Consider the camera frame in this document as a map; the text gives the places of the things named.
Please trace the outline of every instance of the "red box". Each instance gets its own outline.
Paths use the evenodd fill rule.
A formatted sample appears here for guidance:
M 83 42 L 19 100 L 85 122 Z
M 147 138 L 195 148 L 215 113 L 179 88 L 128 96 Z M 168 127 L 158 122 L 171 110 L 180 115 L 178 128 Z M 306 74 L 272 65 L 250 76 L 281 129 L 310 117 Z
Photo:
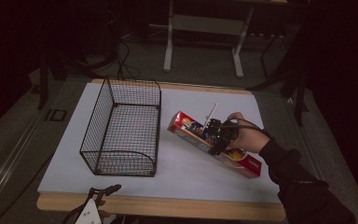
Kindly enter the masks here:
M 168 131 L 177 134 L 188 143 L 221 161 L 226 166 L 239 172 L 247 178 L 259 177 L 262 162 L 255 157 L 247 154 L 242 149 L 235 148 L 213 156 L 208 153 L 209 149 L 214 146 L 214 140 L 208 137 L 202 130 L 203 125 L 196 122 L 187 114 L 179 111 L 176 113 L 168 126 Z

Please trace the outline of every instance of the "black wire basket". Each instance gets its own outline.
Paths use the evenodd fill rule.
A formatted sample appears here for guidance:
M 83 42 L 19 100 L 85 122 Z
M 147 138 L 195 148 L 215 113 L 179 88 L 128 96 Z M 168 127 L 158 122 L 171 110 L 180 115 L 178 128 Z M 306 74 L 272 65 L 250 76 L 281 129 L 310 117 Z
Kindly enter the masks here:
M 160 117 L 156 81 L 106 78 L 80 155 L 95 175 L 154 176 Z

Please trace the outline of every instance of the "human hand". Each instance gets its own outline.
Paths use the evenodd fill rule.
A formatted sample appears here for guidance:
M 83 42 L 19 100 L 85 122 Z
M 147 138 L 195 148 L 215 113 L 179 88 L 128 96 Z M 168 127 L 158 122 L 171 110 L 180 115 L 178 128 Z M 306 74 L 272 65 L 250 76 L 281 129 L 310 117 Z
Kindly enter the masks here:
M 236 119 L 238 125 L 254 126 L 251 122 L 245 120 L 241 112 L 235 112 L 228 116 L 227 119 Z M 269 137 L 263 133 L 248 129 L 248 128 L 239 128 L 238 129 L 238 138 L 228 144 L 229 148 L 242 148 L 245 151 L 259 153 L 260 150 L 266 145 L 269 141 Z

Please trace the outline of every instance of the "table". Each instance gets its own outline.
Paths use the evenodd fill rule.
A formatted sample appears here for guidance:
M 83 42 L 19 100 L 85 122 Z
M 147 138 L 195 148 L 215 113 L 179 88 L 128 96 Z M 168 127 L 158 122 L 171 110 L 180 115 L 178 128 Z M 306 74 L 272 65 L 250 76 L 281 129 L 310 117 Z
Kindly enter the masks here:
M 214 34 L 224 34 L 224 35 L 237 35 L 239 37 L 237 45 L 232 49 L 232 57 L 235 67 L 236 76 L 242 78 L 244 76 L 242 67 L 241 67 L 241 58 L 240 51 L 242 48 L 243 41 L 246 37 L 248 28 L 251 24 L 251 19 L 253 17 L 256 7 L 307 7 L 307 4 L 298 4 L 298 3 L 287 3 L 286 0 L 241 0 L 241 1 L 225 1 L 222 4 L 233 4 L 233 6 L 248 6 L 247 11 L 244 12 L 246 15 L 244 20 L 227 20 L 227 19 L 218 19 L 218 18 L 207 18 L 200 16 L 189 16 L 176 14 L 173 10 L 173 0 L 170 0 L 170 9 L 169 9 L 169 19 L 168 19 L 168 40 L 167 48 L 165 51 L 165 59 L 163 70 L 165 72 L 171 71 L 172 64 L 172 51 L 173 51 L 173 42 L 172 42 L 172 32 L 173 30 L 187 30 L 195 32 L 205 32 L 205 33 L 214 33 Z
M 235 91 L 235 90 L 177 86 L 177 85 L 161 85 L 161 88 L 163 90 L 163 93 L 165 91 L 168 92 L 173 91 L 174 94 L 177 94 L 178 91 L 177 89 L 180 88 L 181 90 L 179 91 L 190 92 L 191 95 L 193 95 L 196 98 L 200 97 L 200 99 L 202 98 L 201 95 L 203 92 L 204 93 L 207 92 L 208 95 L 211 95 L 213 93 L 218 93 L 219 95 L 226 96 L 226 97 L 229 94 L 229 96 L 252 99 L 252 97 L 244 97 L 245 95 L 250 93 L 248 91 Z M 87 97 L 85 98 L 85 93 L 83 93 L 79 101 L 79 104 L 76 108 L 76 111 L 71 118 L 67 130 L 68 129 L 73 130 L 74 127 L 75 129 L 77 129 L 78 127 L 84 124 L 84 122 L 83 124 L 79 124 L 81 122 L 73 122 L 73 119 L 78 118 L 79 113 L 80 114 L 88 113 L 87 110 L 90 110 L 90 108 L 87 108 L 87 106 L 83 104 L 85 100 L 88 101 L 90 99 L 88 97 L 92 98 L 93 96 L 87 94 Z M 185 101 L 186 99 L 177 100 L 175 102 L 172 102 L 172 104 L 176 105 Z M 162 120 L 161 126 L 166 125 L 164 121 L 166 120 L 166 118 L 164 117 L 164 113 L 168 113 L 168 115 L 171 113 L 170 111 L 167 110 L 164 112 L 164 108 L 168 108 L 168 106 L 164 107 L 165 104 L 167 104 L 167 102 L 165 103 L 163 102 L 162 104 L 163 111 L 162 111 L 162 118 L 161 118 Z M 210 103 L 208 102 L 200 102 L 201 107 L 209 104 Z M 221 116 L 222 114 L 226 115 L 228 111 L 231 111 L 232 109 L 236 109 L 236 110 L 242 109 L 243 107 L 242 104 L 237 104 L 237 105 L 238 106 L 236 106 L 235 108 L 226 108 L 222 106 L 221 111 L 216 113 L 217 118 L 221 119 L 219 118 L 219 116 Z M 194 118 L 199 118 L 201 115 L 205 115 L 205 112 L 202 111 L 193 111 L 193 112 L 195 116 Z M 250 114 L 250 117 L 252 118 L 253 121 L 255 121 L 257 125 L 261 127 L 263 126 L 261 118 L 258 119 L 259 114 L 258 115 L 257 114 L 252 115 L 251 113 L 247 113 L 247 114 Z M 161 128 L 161 133 L 165 135 L 160 137 L 159 147 L 164 148 L 166 146 L 167 142 L 164 143 L 163 141 L 166 137 L 169 138 L 170 144 L 177 143 L 180 145 L 180 147 L 185 146 L 186 150 L 184 151 L 186 153 L 183 155 L 177 154 L 178 157 L 175 157 L 175 159 L 182 158 L 182 157 L 189 158 L 188 156 L 191 155 L 192 158 L 191 160 L 189 160 L 189 162 L 191 162 L 195 158 L 201 158 L 200 160 L 197 160 L 197 162 L 201 163 L 202 165 L 201 167 L 205 167 L 205 169 L 200 168 L 201 175 L 198 175 L 198 177 L 200 178 L 203 176 L 208 176 L 208 178 L 204 178 L 202 179 L 202 181 L 193 181 L 193 182 L 187 181 L 187 183 L 190 184 L 184 185 L 183 191 L 179 192 L 178 195 L 169 197 L 167 195 L 165 196 L 158 196 L 158 195 L 161 195 L 161 191 L 163 191 L 164 188 L 169 187 L 169 189 L 172 189 L 175 188 L 176 184 L 180 184 L 181 182 L 186 182 L 182 176 L 181 176 L 182 179 L 179 178 L 179 176 L 174 176 L 172 178 L 170 177 L 170 175 L 166 175 L 167 172 L 164 171 L 161 172 L 161 170 L 159 170 L 159 172 L 156 174 L 156 177 L 153 177 L 154 179 L 150 179 L 150 177 L 140 177 L 134 180 L 134 177 L 113 177 L 112 180 L 115 180 L 114 181 L 115 183 L 111 183 L 112 185 L 120 184 L 122 182 L 126 182 L 126 183 L 130 182 L 132 183 L 132 185 L 123 184 L 123 188 L 115 196 L 105 197 L 104 199 L 106 200 L 106 205 L 103 207 L 104 210 L 114 214 L 127 214 L 127 215 L 131 214 L 131 215 L 164 216 L 164 217 L 199 217 L 199 218 L 223 218 L 223 219 L 247 219 L 247 220 L 283 220 L 285 218 L 283 207 L 276 196 L 276 193 L 278 192 L 278 188 L 275 184 L 270 182 L 266 165 L 263 166 L 264 169 L 262 170 L 262 176 L 260 178 L 246 179 L 238 175 L 237 173 L 232 172 L 226 167 L 221 167 L 220 166 L 221 163 L 219 163 L 218 161 L 215 161 L 214 159 L 206 156 L 203 152 L 198 151 L 196 148 L 187 147 L 188 145 L 186 142 L 184 142 L 183 140 L 179 139 L 177 136 L 174 136 L 171 133 L 164 133 L 164 131 L 166 130 Z M 103 178 L 106 177 L 91 175 L 90 170 L 88 170 L 87 166 L 83 161 L 76 161 L 76 164 L 85 168 L 84 170 L 79 171 L 82 175 L 84 175 L 84 178 L 81 178 L 81 181 L 79 182 L 76 182 L 78 180 L 74 176 L 76 176 L 76 171 L 78 171 L 78 169 L 83 169 L 83 168 L 79 168 L 80 166 L 74 168 L 76 167 L 76 165 L 74 166 L 71 165 L 70 167 L 66 167 L 66 169 L 58 169 L 58 173 L 55 173 L 55 175 L 52 175 L 50 177 L 46 177 L 51 174 L 54 174 L 54 172 L 57 172 L 57 170 L 54 169 L 58 168 L 60 165 L 60 159 L 61 159 L 60 155 L 64 157 L 69 155 L 69 157 L 67 157 L 69 158 L 69 160 L 67 160 L 68 163 L 72 162 L 71 160 L 76 160 L 76 155 L 78 154 L 78 148 L 76 148 L 76 146 L 72 149 L 76 155 L 71 153 L 65 155 L 65 149 L 63 148 L 71 147 L 70 145 L 68 145 L 68 141 L 65 141 L 65 139 L 68 140 L 68 137 L 70 140 L 69 143 L 71 143 L 70 145 L 73 144 L 76 145 L 78 144 L 77 138 L 80 137 L 81 139 L 82 134 L 80 133 L 75 135 L 72 134 L 68 135 L 68 132 L 65 132 L 64 136 L 62 137 L 63 140 L 60 142 L 59 148 L 57 149 L 57 152 L 47 170 L 47 173 L 45 174 L 45 177 L 42 180 L 41 186 L 39 187 L 39 191 L 41 192 L 41 195 L 38 199 L 37 206 L 42 210 L 55 210 L 55 211 L 72 210 L 84 202 L 87 196 L 86 193 L 90 187 L 98 188 L 103 184 L 106 184 L 106 183 L 102 184 L 102 182 L 105 181 L 105 179 Z M 159 169 L 162 169 L 161 167 L 166 167 L 167 164 L 171 164 L 173 162 L 173 160 L 170 160 L 170 156 L 172 154 L 162 153 L 161 150 L 162 149 L 159 150 L 159 152 L 161 153 L 159 153 L 159 159 L 158 159 Z M 176 165 L 179 165 L 180 169 L 185 169 L 186 167 L 187 168 L 190 167 L 188 165 L 188 162 L 185 160 L 183 160 L 183 162 L 181 161 L 179 163 L 176 163 Z M 211 172 L 206 172 L 211 168 L 213 169 L 212 175 Z M 66 173 L 65 175 L 63 175 L 63 178 L 59 177 L 60 175 L 59 173 L 65 173 L 65 172 L 70 172 L 70 173 Z M 65 183 L 63 182 L 65 182 L 65 180 L 70 178 L 74 178 L 75 182 L 77 183 L 76 186 L 74 186 L 75 190 L 72 190 L 72 192 L 67 192 L 67 191 L 65 192 L 65 190 L 62 190 L 59 185 L 65 185 Z M 163 187 L 155 186 L 154 188 L 147 188 L 147 186 L 151 186 L 152 181 L 158 182 L 160 179 L 164 179 L 164 178 L 170 178 L 171 181 L 173 181 L 173 183 L 167 182 Z M 225 183 L 224 181 L 219 182 L 219 180 L 224 180 L 225 178 L 230 180 L 230 182 L 229 183 Z M 88 180 L 91 180 L 91 185 L 86 185 L 86 187 L 85 186 L 81 187 L 83 182 L 87 182 Z M 216 186 L 213 186 L 213 184 L 211 184 L 211 187 L 209 188 L 208 187 L 209 185 L 205 185 L 207 183 L 219 183 L 219 184 Z M 138 195 L 136 196 L 128 195 L 130 189 L 136 189 L 136 188 L 138 188 L 139 190 L 139 192 L 137 192 Z M 244 193 L 243 195 L 236 195 L 235 192 L 244 192 Z M 187 197 L 184 199 L 181 198 L 184 194 L 186 196 L 190 195 L 191 197 Z M 246 195 L 246 197 L 248 198 L 251 198 L 249 200 L 250 202 L 242 202 L 241 199 L 237 199 L 240 197 L 243 198 L 244 195 Z

